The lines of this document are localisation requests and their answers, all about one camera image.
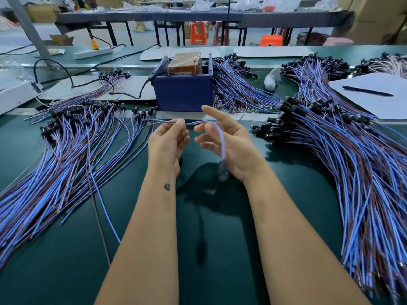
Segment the left hand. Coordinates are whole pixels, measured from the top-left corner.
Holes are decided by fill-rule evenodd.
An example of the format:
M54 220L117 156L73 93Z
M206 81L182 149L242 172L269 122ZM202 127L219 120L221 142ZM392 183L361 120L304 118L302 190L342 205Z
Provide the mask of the left hand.
M150 135L149 168L170 169L177 177L180 173L180 156L189 142L189 132L184 119L170 122L161 124Z

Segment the black pen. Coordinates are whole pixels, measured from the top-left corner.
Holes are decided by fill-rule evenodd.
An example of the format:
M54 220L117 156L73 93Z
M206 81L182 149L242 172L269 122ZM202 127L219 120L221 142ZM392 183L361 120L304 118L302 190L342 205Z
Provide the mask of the black pen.
M369 94L374 94L374 95L381 95L381 96L394 96L393 94L386 93L386 92L380 92L380 91L373 91L373 90L349 87L347 85L344 85L342 88L344 90L347 90L347 91L364 92L364 93L369 93Z

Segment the metal table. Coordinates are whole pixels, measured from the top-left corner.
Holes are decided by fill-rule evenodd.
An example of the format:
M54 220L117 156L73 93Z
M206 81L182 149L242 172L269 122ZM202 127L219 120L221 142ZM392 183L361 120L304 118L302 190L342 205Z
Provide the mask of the metal table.
M353 21L352 11L323 12L309 8L299 8L296 12L238 12L212 8L207 12L132 12L130 10L115 10L105 12L70 12L57 15L57 22L64 24L83 24L95 21L106 23L123 21L221 21L222 34L227 22L237 23L238 28L288 28L287 37L293 28L314 27L349 27ZM114 34L110 34L112 41L116 41ZM180 45L179 32L177 43Z
M66 54L56 56L55 60L70 70L112 58L101 56L92 61L75 61L72 52L83 47L65 48ZM232 49L220 48L225 54ZM407 53L407 46L315 48L320 50L321 56L343 58L351 65L358 64L362 58L380 56L383 51ZM137 48L127 47L121 53L132 50ZM36 59L25 55L13 56L9 60L29 68ZM252 68L255 66L262 78L270 68L289 59L250 58L246 61ZM156 63L142 62L136 56L120 62L122 64L107 64L104 69L134 68L132 74L144 76ZM261 78L253 82L256 87L262 87ZM284 81L277 87L280 96L296 92L295 83L290 81ZM39 158L43 151L41 124L30 126L24 118L21 115L0 117L0 140L6 141L0 156L0 190ZM253 122L242 124L249 128ZM407 135L407 126L392 127ZM190 133L193 140L195 133L192 130ZM118 147L118 141L125 135L124 131L119 133L112 149ZM262 139L252 139L299 210L340 259L342 226L332 176L321 168L317 158L302 148L268 148ZM192 142L182 158L184 163L177 180L180 304L269 304L255 227L243 185L233 178L220 185L215 164L219 161L218 157ZM130 220L146 168L147 151L144 150L101 189L120 237ZM207 189L216 189L216 192L208 195ZM100 220L109 255L113 256L118 247L117 241L104 215ZM60 221L61 218L35 240L21 246L0 271L2 305L93 304L107 272L107 262L92 203L85 202L61 227ZM381 297L381 302L385 303L386 298Z

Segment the hand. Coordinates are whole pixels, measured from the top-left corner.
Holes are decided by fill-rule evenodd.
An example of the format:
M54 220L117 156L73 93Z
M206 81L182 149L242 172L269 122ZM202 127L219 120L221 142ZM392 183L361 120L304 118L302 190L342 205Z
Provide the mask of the hand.
M149 138L149 168L170 169L175 177L180 173L180 156L189 142L184 119L161 124Z
M231 174L243 183L256 172L259 167L268 166L263 156L252 143L247 130L227 114L206 105L202 111L214 117L223 131L226 147L226 162ZM212 123L201 123L194 128L195 132L205 134L195 137L194 141L204 148L221 155L221 139L217 127Z

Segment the blue plastic box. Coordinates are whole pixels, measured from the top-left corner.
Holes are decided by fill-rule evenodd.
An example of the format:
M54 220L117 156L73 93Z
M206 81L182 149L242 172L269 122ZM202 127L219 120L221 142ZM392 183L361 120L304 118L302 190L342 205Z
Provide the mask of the blue plastic box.
M202 105L213 105L212 54L208 65L202 65L202 75L168 76L169 59L163 57L150 74L162 73L151 79L161 111L202 111Z

